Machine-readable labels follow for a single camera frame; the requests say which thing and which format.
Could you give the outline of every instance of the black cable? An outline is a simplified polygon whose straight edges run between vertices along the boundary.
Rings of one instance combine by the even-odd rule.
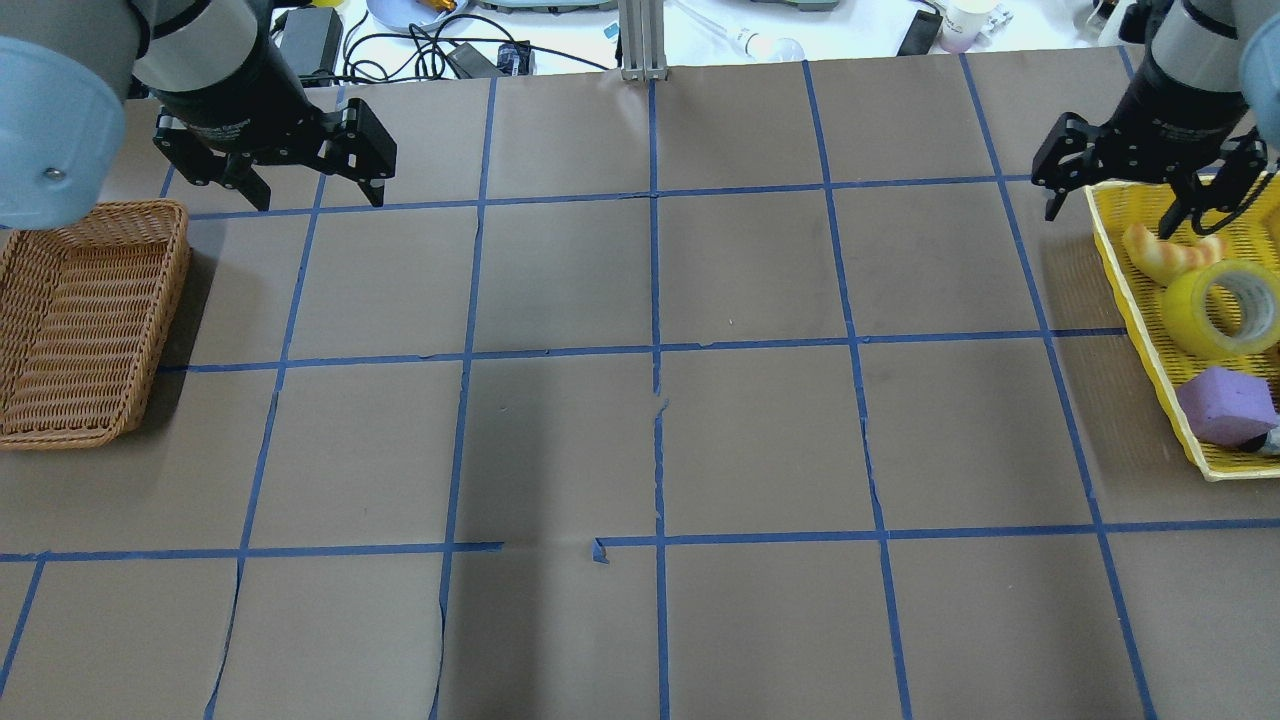
[[[444,22],[442,22],[439,26],[436,26],[436,28],[430,35],[428,35],[428,32],[424,28],[421,28],[420,26],[411,24],[410,28],[408,28],[410,32],[407,32],[407,33],[401,33],[401,32],[375,32],[375,33],[366,35],[366,36],[364,36],[364,37],[361,37],[358,40],[355,40],[355,42],[352,42],[352,37],[353,37],[356,29],[361,24],[364,24],[367,18],[369,18],[369,12],[366,10],[365,14],[360,18],[360,20],[355,26],[352,26],[349,31],[347,31],[347,36],[343,38],[343,72],[340,74],[325,74],[325,76],[311,76],[311,77],[328,77],[330,79],[339,79],[339,81],[344,81],[344,82],[358,82],[361,85],[376,85],[376,83],[388,83],[388,82],[408,82],[408,81],[415,81],[415,79],[442,79],[444,77],[444,72],[449,67],[448,65],[448,60],[447,60],[448,54],[440,46],[442,42],[448,42],[449,45],[452,45],[454,47],[457,47],[457,45],[460,42],[516,42],[516,38],[502,24],[499,24],[499,23],[497,23],[497,22],[494,22],[494,20],[492,20],[489,18],[485,18],[483,15],[476,15],[476,14],[471,14],[471,13],[458,13],[456,15],[449,15],[448,18],[444,19]],[[449,24],[452,24],[452,23],[454,23],[457,20],[462,20],[462,19],[480,20],[480,22],[483,22],[485,24],[493,26],[499,32],[502,32],[502,35],[504,37],[503,38],[492,38],[492,37],[442,37],[442,32],[444,31],[445,27],[448,27]],[[393,38],[399,38],[399,40],[411,40],[413,42],[415,50],[410,55],[410,58],[406,59],[399,65],[399,68],[397,68],[394,72],[387,72],[387,68],[383,64],[380,64],[380,63],[378,63],[375,60],[369,60],[369,59],[352,60],[351,59],[352,54],[356,50],[358,50],[360,46],[365,41],[374,40],[374,38],[381,38],[381,37],[393,37]],[[550,49],[550,47],[540,47],[540,46],[536,46],[536,45],[530,45],[530,49],[540,51],[540,53],[548,53],[550,55],[558,55],[558,56],[566,58],[568,60],[575,60],[575,61],[582,63],[585,65],[590,65],[590,67],[600,69],[600,70],[608,70],[609,69],[609,68],[607,68],[607,67],[604,67],[604,65],[602,65],[599,63],[595,63],[593,60],[588,60],[586,58],[580,58],[577,55],[572,55],[570,53],[563,53],[561,50],[554,50],[554,49]],[[396,78],[394,77],[394,76],[399,74],[401,72],[403,72],[410,64],[413,65],[413,72],[415,72],[413,77],[406,77],[406,78]]]
[[[365,24],[365,20],[367,20],[367,19],[369,19],[369,10],[365,10],[365,14],[360,15],[360,19],[356,20],[356,24],[351,26],[347,29],[347,35],[342,36],[342,58],[343,58],[343,60],[346,60],[347,58],[351,56],[351,50],[349,50],[349,47],[351,47],[351,38],[355,37],[356,31],[360,29],[360,26]]]

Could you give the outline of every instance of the yellow plastic basket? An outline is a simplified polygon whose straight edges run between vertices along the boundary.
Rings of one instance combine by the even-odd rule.
[[[1088,188],[1093,213],[1093,240],[1102,255],[1102,266],[1124,315],[1129,340],[1138,348],[1142,364],[1156,387],[1160,405],[1169,415],[1187,457],[1201,469],[1206,480],[1280,478],[1280,457],[1261,457],[1212,443],[1201,443],[1192,434],[1187,415],[1174,389],[1211,365],[1221,365],[1265,378],[1274,397],[1280,397],[1280,354],[1276,348],[1231,360],[1202,360],[1188,355],[1169,338],[1160,318],[1162,287],[1142,274],[1129,260],[1121,238],[1133,223],[1155,232],[1160,217],[1174,200],[1167,186],[1106,182]],[[1268,187],[1240,218],[1217,234],[1228,241],[1228,258],[1253,260],[1280,273],[1280,183]],[[1171,242],[1194,242],[1197,236],[1183,224]],[[1225,327],[1238,324],[1239,310],[1225,299],[1210,297],[1210,316]]]

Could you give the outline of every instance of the gray robot arm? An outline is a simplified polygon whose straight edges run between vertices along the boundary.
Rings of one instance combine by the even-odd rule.
[[[1121,37],[1148,51],[1115,113],[1101,126],[1062,114],[1036,154],[1032,181],[1052,191],[1044,217],[1073,190],[1117,178],[1172,187],[1161,237],[1187,219],[1213,232],[1251,202],[1266,143],[1280,146],[1280,0],[1139,0]],[[1230,137],[1251,106],[1257,127]],[[1206,228],[1211,210],[1226,217]]]
[[[0,224],[49,228],[93,206],[137,77],[164,104],[156,147],[193,184],[260,210],[256,165],[355,181],[374,205],[396,142],[352,99],[315,108],[268,31],[264,0],[0,0]]]

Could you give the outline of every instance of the purple sponge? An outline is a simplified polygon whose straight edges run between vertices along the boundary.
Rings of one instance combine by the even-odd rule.
[[[1236,447],[1280,425],[1262,378],[1212,366],[1178,388],[1192,432],[1204,442]]]

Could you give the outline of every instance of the blue tape grid line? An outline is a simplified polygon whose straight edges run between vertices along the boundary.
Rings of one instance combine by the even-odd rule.
[[[1128,334],[1124,328],[1078,328],[1051,331],[1053,337],[1121,337]],[[972,333],[909,333],[859,336],[859,345],[884,345],[901,342],[965,342],[979,340],[1038,340],[1041,331],[995,331]],[[794,340],[742,340],[722,342],[659,342],[660,352],[698,352],[705,350],[763,350],[771,347],[819,347],[846,345],[845,337],[810,337]],[[442,352],[438,355],[370,355],[364,357],[302,357],[274,363],[230,363],[210,365],[165,365],[161,373],[247,373],[256,370],[278,370],[294,368],[334,368],[348,365],[389,365],[403,363],[458,363],[471,360],[517,360],[526,357],[571,357],[581,355],[648,355],[654,354],[654,345],[611,345],[595,347],[550,347],[545,350],[504,350],[489,352]]]
[[[27,629],[27,618],[31,616],[31,606],[36,602],[36,589],[40,588],[40,578],[45,574],[45,561],[37,560],[31,571],[31,582],[27,583],[27,596],[22,601],[22,611],[18,612],[18,621],[13,628],[13,637],[9,639],[9,650],[4,653],[4,665],[0,665],[0,697],[4,697],[4,688],[9,684],[9,671],[13,670],[13,659],[18,655],[18,644],[22,642],[22,633]]]
[[[1121,61],[1125,65],[1125,70],[1132,76],[1133,67],[1129,60],[1128,54],[1121,47],[1119,49]],[[200,550],[143,550],[143,551],[101,551],[101,552],[37,552],[37,553],[0,553],[0,562],[31,562],[33,564],[33,573],[31,583],[27,589],[27,596],[23,603],[22,612],[14,628],[8,652],[4,659],[4,665],[0,667],[0,693],[4,692],[4,685],[8,680],[14,657],[17,655],[22,633],[27,623],[27,618],[31,611],[31,606],[35,602],[37,588],[40,584],[44,568],[49,562],[79,562],[79,561],[123,561],[123,560],[187,560],[187,559],[236,559],[237,560],[237,588],[236,596],[233,598],[233,616],[234,606],[238,601],[239,583],[243,577],[244,560],[248,557],[312,557],[312,556],[351,556],[351,555],[396,555],[396,553],[440,553],[442,555],[442,582],[440,582],[440,612],[442,620],[447,615],[448,607],[448,594],[449,594],[449,580],[452,570],[453,553],[457,552],[497,552],[502,548],[502,543],[488,542],[488,543],[460,543],[456,542],[456,523],[457,523],[457,503],[458,503],[458,489],[461,483],[461,460],[462,460],[462,443],[465,438],[465,423],[466,423],[466,402],[470,389],[470,369],[474,360],[502,360],[502,359],[518,359],[518,357],[543,357],[543,356],[575,356],[575,355],[627,355],[627,354],[652,354],[654,357],[654,393],[660,396],[660,365],[662,355],[664,352],[689,352],[689,351],[712,351],[712,350],[744,350],[744,348],[769,348],[769,347],[810,347],[810,346],[833,346],[833,345],[847,345],[850,350],[851,369],[854,374],[854,386],[858,397],[859,419],[863,433],[863,446],[864,446],[864,460],[867,462],[868,478],[869,478],[869,492],[872,495],[873,516],[876,519],[876,528],[867,530],[824,530],[824,532],[791,532],[791,533],[735,533],[735,534],[687,534],[687,536],[667,536],[666,534],[666,507],[663,497],[663,424],[662,424],[662,411],[659,411],[654,418],[654,502],[657,510],[657,521],[654,527],[654,534],[646,537],[604,537],[596,539],[596,546],[599,548],[608,547],[654,547],[657,553],[657,587],[658,587],[658,664],[659,664],[659,698],[660,698],[660,714],[664,720],[671,716],[669,707],[669,674],[668,674],[668,644],[667,644],[667,587],[666,587],[666,548],[668,546],[686,546],[686,544],[736,544],[736,543],[786,543],[786,542],[876,542],[881,547],[881,564],[882,564],[882,577],[884,580],[886,592],[886,609],[890,620],[891,641],[895,653],[895,667],[899,679],[899,692],[900,701],[902,705],[902,715],[905,720],[910,720],[910,694],[906,682],[906,669],[905,657],[901,646],[901,630],[897,618],[896,609],[896,596],[892,584],[892,568],[890,562],[888,543],[897,541],[913,541],[913,539],[948,539],[948,538],[993,538],[993,537],[1037,537],[1037,536],[1064,536],[1064,534],[1096,534],[1100,542],[1100,550],[1102,552],[1103,564],[1107,570],[1108,583],[1116,602],[1117,614],[1120,618],[1121,630],[1125,635],[1125,646],[1129,651],[1130,661],[1133,665],[1135,683],[1138,684],[1139,694],[1142,697],[1143,707],[1147,717],[1155,717],[1155,708],[1152,706],[1149,691],[1146,684],[1146,678],[1142,670],[1140,659],[1138,657],[1137,644],[1133,638],[1133,630],[1129,624],[1128,612],[1124,606],[1124,598],[1120,589],[1119,577],[1115,570],[1115,564],[1110,552],[1110,544],[1107,542],[1107,534],[1110,533],[1149,533],[1149,532],[1181,532],[1181,530],[1230,530],[1230,529],[1276,529],[1280,528],[1280,518],[1252,518],[1252,519],[1236,519],[1236,520],[1175,520],[1175,521],[1155,521],[1155,523],[1103,523],[1101,518],[1101,511],[1098,509],[1097,501],[1093,497],[1092,479],[1089,477],[1089,470],[1084,461],[1083,446],[1080,442],[1079,432],[1074,420],[1074,414],[1071,411],[1070,401],[1066,395],[1065,382],[1062,379],[1061,369],[1057,363],[1056,351],[1053,346],[1053,338],[1065,337],[1108,337],[1108,336],[1124,336],[1125,331],[1123,328],[1083,328],[1083,329],[1060,329],[1053,331],[1047,327],[1044,318],[1043,304],[1041,301],[1034,275],[1030,270],[1030,264],[1027,256],[1027,251],[1020,236],[1016,218],[1012,213],[1011,201],[1007,192],[1009,182],[1024,182],[1029,179],[1029,176],[1006,176],[1002,173],[995,146],[991,138],[991,131],[987,124],[986,115],[982,109],[980,99],[977,92],[977,86],[973,79],[972,70],[969,68],[968,60],[960,58],[961,67],[964,69],[965,79],[969,87],[970,99],[973,100],[974,109],[978,115],[979,126],[983,132],[983,140],[987,146],[987,151],[991,156],[992,169],[995,174],[992,176],[972,176],[972,177],[943,177],[943,178],[908,178],[908,179],[886,179],[886,181],[855,181],[855,182],[833,182],[831,179],[829,163],[827,156],[826,141],[822,129],[822,119],[818,108],[817,92],[814,88],[810,67],[808,63],[803,63],[803,70],[806,83],[806,91],[809,95],[810,111],[813,114],[814,132],[819,150],[819,158],[822,161],[823,182],[822,183],[808,183],[808,184],[777,184],[777,186],[756,186],[756,187],[719,187],[719,188],[677,188],[677,190],[659,190],[658,187],[658,127],[657,127],[657,92],[655,83],[650,81],[649,91],[649,155],[650,155],[650,174],[649,174],[649,190],[646,192],[632,192],[632,193],[591,193],[591,195],[557,195],[557,196],[535,196],[535,197],[508,197],[508,199],[489,199],[488,192],[488,174],[489,174],[489,160],[492,151],[493,140],[493,122],[494,122],[494,104],[495,104],[495,91],[497,83],[490,81],[489,87],[489,104],[488,115],[485,124],[485,140],[484,150],[481,158],[481,181],[479,197],[476,200],[458,200],[458,201],[434,201],[434,202],[410,202],[410,204],[394,204],[387,205],[383,209],[374,209],[367,206],[337,206],[337,208],[324,208],[321,206],[321,197],[324,193],[325,179],[320,178],[316,188],[316,195],[311,208],[306,209],[283,209],[283,210],[270,210],[265,213],[259,211],[232,211],[232,213],[209,213],[209,214],[193,214],[195,220],[210,220],[210,219],[236,219],[236,218],[261,218],[273,215],[308,215],[310,222],[307,227],[307,237],[305,243],[305,250],[302,259],[300,261],[298,278],[294,286],[294,293],[291,302],[289,319],[285,328],[285,337],[282,345],[282,351],[279,360],[265,361],[265,363],[243,363],[243,364],[224,364],[224,365],[188,365],[177,368],[164,368],[163,372],[192,372],[192,373],[221,373],[221,372],[265,372],[273,370],[276,373],[276,382],[273,391],[273,401],[264,428],[264,438],[260,448],[257,465],[255,468],[255,480],[251,491],[251,497],[248,506],[246,509],[246,520],[242,530],[241,546],[236,548],[200,548]],[[169,193],[172,182],[174,179],[174,168],[170,165],[164,183],[160,188],[160,196],[164,197]],[[1028,284],[1028,291],[1032,296],[1032,302],[1037,313],[1038,329],[1028,331],[1007,331],[1007,332],[979,332],[979,333],[931,333],[931,334],[899,334],[899,336],[858,336],[855,332],[854,318],[851,305],[849,302],[849,290],[847,279],[844,268],[844,256],[841,252],[841,240],[838,219],[835,209],[835,190],[847,190],[847,188],[867,188],[867,187],[909,187],[909,186],[928,186],[928,184],[960,184],[960,183],[997,183],[1001,199],[1005,206],[1006,217],[1010,224],[1010,229],[1014,236],[1014,242],[1019,252],[1019,259],[1021,261],[1023,273]],[[659,311],[659,217],[658,217],[658,201],[667,197],[698,197],[698,196],[716,196],[716,195],[745,195],[745,193],[767,193],[767,192],[814,192],[822,191],[827,199],[828,220],[831,224],[832,233],[832,251],[836,261],[836,274],[840,286],[841,305],[845,314],[845,323],[847,329],[847,337],[840,338],[790,338],[790,340],[768,340],[768,341],[737,341],[737,342],[717,342],[708,345],[699,343],[663,343],[660,338],[660,311]],[[474,333],[475,333],[475,314],[476,302],[479,292],[479,279],[480,279],[480,259],[483,249],[483,228],[484,228],[484,210],[486,205],[522,205],[522,204],[545,204],[545,202],[589,202],[589,201],[611,201],[611,200],[634,200],[634,199],[649,199],[650,201],[650,261],[652,261],[652,325],[653,337],[652,343],[648,346],[608,346],[608,347],[567,347],[567,348],[548,348],[548,350],[525,350],[525,351],[503,351],[503,352],[474,352]],[[312,359],[289,359],[288,350],[293,334],[294,323],[297,319],[298,305],[302,297],[303,283],[306,278],[306,268],[310,259],[310,251],[314,242],[314,233],[317,219],[324,214],[342,214],[342,213],[364,213],[364,211],[376,211],[376,210],[413,210],[413,209],[433,209],[433,208],[475,208],[477,217],[477,229],[476,229],[476,243],[472,258],[472,278],[471,278],[471,296],[468,304],[468,318],[467,318],[467,341],[466,350],[461,354],[440,354],[431,356],[412,356],[412,355],[399,355],[399,356],[369,356],[369,357],[312,357]],[[1080,470],[1082,483],[1084,486],[1085,496],[1089,503],[1089,510],[1092,515],[1091,524],[1076,524],[1076,525],[1024,525],[1024,527],[979,527],[979,528],[915,528],[915,529],[888,529],[884,527],[883,509],[881,507],[878,495],[876,492],[874,483],[874,469],[872,465],[870,450],[867,438],[867,402],[865,392],[861,379],[860,356],[859,346],[861,345],[876,345],[876,343],[901,343],[901,342],[951,342],[951,341],[998,341],[998,340],[1041,340],[1050,357],[1050,364],[1052,374],[1055,378],[1055,384],[1059,392],[1060,401],[1062,404],[1062,411],[1066,418],[1068,428],[1071,436],[1073,448],[1075,451],[1076,462]],[[454,438],[454,459],[453,459],[453,473],[451,477],[451,498],[448,509],[448,523],[447,523],[447,539],[442,543],[410,543],[410,544],[371,544],[371,546],[337,546],[337,547],[248,547],[248,541],[252,534],[253,516],[256,512],[257,497],[261,489],[262,473],[265,470],[266,457],[269,455],[270,437],[274,429],[274,420],[276,414],[276,400],[279,392],[283,389],[284,377],[288,370],[294,368],[323,368],[323,366],[346,366],[346,365],[365,365],[365,364],[392,364],[392,363],[421,363],[421,361],[460,361],[462,363],[462,383],[460,388],[458,400],[458,419],[456,427]],[[227,642],[230,641],[230,629],[228,630]],[[442,673],[443,673],[443,655],[442,655]],[[212,715],[215,702],[216,702],[218,687],[215,685],[214,693],[210,697],[210,703],[206,707],[206,717]],[[438,701],[439,701],[439,683],[436,684],[436,697],[433,702],[430,717],[435,720],[438,714]]]
[[[1239,520],[1162,520],[1151,523],[1105,523],[1108,534],[1169,533],[1198,530],[1280,529],[1280,518],[1245,518]],[[677,544],[781,544],[809,542],[902,542],[920,539],[1023,538],[1051,536],[1092,536],[1092,523],[1075,525],[991,525],[974,528],[904,528],[883,530],[799,530],[787,533],[703,533],[667,536],[667,546]],[[599,537],[600,547],[652,547],[653,536]]]
[[[1071,409],[1071,400],[1066,391],[1066,382],[1062,378],[1062,368],[1059,364],[1057,350],[1053,345],[1053,336],[1050,332],[1048,320],[1044,315],[1044,304],[1041,300],[1039,290],[1036,283],[1036,274],[1032,272],[1030,260],[1027,255],[1027,246],[1023,243],[1021,232],[1018,227],[1018,217],[1014,213],[1014,205],[1009,196],[1009,187],[1000,167],[1000,156],[996,152],[995,143],[992,142],[991,127],[987,123],[987,115],[982,108],[982,97],[979,96],[978,86],[973,79],[973,70],[969,67],[969,59],[963,54],[960,55],[960,67],[964,70],[965,83],[969,86],[969,97],[973,100],[974,111],[978,114],[978,126],[982,128],[982,138],[987,145],[987,154],[991,156],[991,167],[996,172],[996,184],[1000,188],[1000,199],[1005,205],[1005,217],[1009,220],[1009,229],[1014,236],[1014,245],[1018,249],[1018,259],[1021,263],[1023,275],[1027,279],[1027,290],[1030,292],[1032,306],[1036,310],[1036,320],[1043,336],[1044,351],[1048,355],[1050,370],[1053,374],[1053,384],[1057,388],[1057,397],[1062,406],[1062,416],[1066,420],[1068,433],[1071,437],[1071,448],[1075,452],[1075,464],[1080,473],[1084,498],[1089,505],[1089,515],[1093,519],[1093,527],[1098,538],[1098,548],[1102,553],[1102,565],[1106,569],[1107,582],[1111,585],[1111,597],[1115,602],[1120,632],[1124,635],[1125,650],[1129,653],[1129,664],[1133,669],[1134,683],[1138,685],[1138,697],[1142,700],[1143,715],[1148,720],[1155,720],[1156,708],[1151,698],[1151,688],[1147,685],[1147,675],[1143,671],[1142,657],[1138,652],[1138,643],[1134,639],[1133,626],[1129,621],[1129,609],[1124,601],[1124,591],[1120,587],[1120,575],[1116,571],[1115,559],[1111,555],[1111,543],[1107,539],[1106,527],[1102,523],[1102,511],[1098,507],[1098,500],[1093,492],[1093,478],[1089,474],[1088,461],[1084,457],[1084,445],[1080,442],[1080,432],[1075,423],[1075,413]]]
[[[1129,58],[1129,51],[1125,50],[1124,45],[1116,45],[1116,50],[1120,51],[1120,63],[1124,64],[1124,72],[1133,79],[1133,60]]]
[[[822,111],[818,108],[818,94],[813,83],[809,61],[801,63],[805,90],[809,95],[809,110],[813,114],[813,129],[818,142],[818,158],[822,163],[822,184],[827,199],[827,222],[831,225],[831,250],[836,264],[836,282],[840,286],[840,307],[845,315],[845,331],[849,336],[849,360],[852,369],[854,393],[858,400],[858,427],[861,433],[863,461],[867,464],[867,484],[872,501],[872,516],[876,532],[884,532],[884,511],[879,495],[876,492],[876,468],[872,462],[870,443],[867,437],[867,392],[863,387],[861,352],[858,342],[858,327],[854,323],[852,305],[849,301],[849,281],[845,273],[845,254],[840,242],[840,219],[836,213],[836,193],[831,182],[831,163],[827,156],[827,140],[822,127]],[[897,614],[897,592],[893,587],[893,566],[888,552],[888,538],[879,538],[881,579],[884,583],[884,609],[888,616],[890,646],[893,651],[893,670],[897,675],[897,694],[902,708],[902,720],[911,720],[911,692],[906,679],[906,657],[902,651],[902,629]]]
[[[1025,181],[1030,176],[1007,176],[1007,181]],[[940,178],[904,178],[879,181],[845,181],[829,183],[835,190],[858,190],[868,187],[914,187],[923,184],[970,184],[996,182],[995,176],[960,176]],[[646,192],[595,192],[581,195],[535,195],[526,197],[493,197],[486,199],[486,205],[543,205],[549,202],[602,202],[613,200],[637,200],[660,197],[707,197],[716,195],[758,195],[767,192],[814,192],[823,190],[823,183],[797,183],[797,184],[762,184],[762,186],[735,186],[735,187],[686,187],[675,190],[662,190],[657,186]],[[230,210],[223,213],[195,213],[192,220],[234,220],[239,218],[271,218],[280,215],[321,215],[344,213],[379,213],[387,210],[433,210],[439,208],[475,208],[476,200],[431,200],[425,202],[390,202],[381,208],[369,205],[338,205],[332,208],[284,208],[279,210]]]
[[[485,206],[489,196],[489,160],[493,151],[493,120],[498,99],[498,81],[489,81],[489,101],[485,110],[484,146],[480,155],[480,190],[476,201],[476,241],[471,254],[471,291],[467,301],[467,334],[463,343],[462,383],[458,391],[458,418],[453,430],[453,468],[449,474],[449,511],[445,520],[444,538],[453,543],[458,528],[458,495],[462,487],[462,445],[466,439],[467,398],[471,393],[471,361],[476,337],[476,306],[480,297],[480,260],[484,251]],[[435,696],[431,698],[430,720],[436,720],[440,711],[440,684],[444,682],[444,659],[447,653],[444,633],[449,621],[449,588],[453,579],[453,552],[445,551],[440,564],[440,666],[436,673]]]
[[[660,237],[658,217],[658,81],[649,81],[649,301],[653,342],[653,395],[662,398]],[[658,717],[671,720],[671,661],[667,635],[667,500],[663,477],[662,415],[653,418],[654,571],[658,610]]]

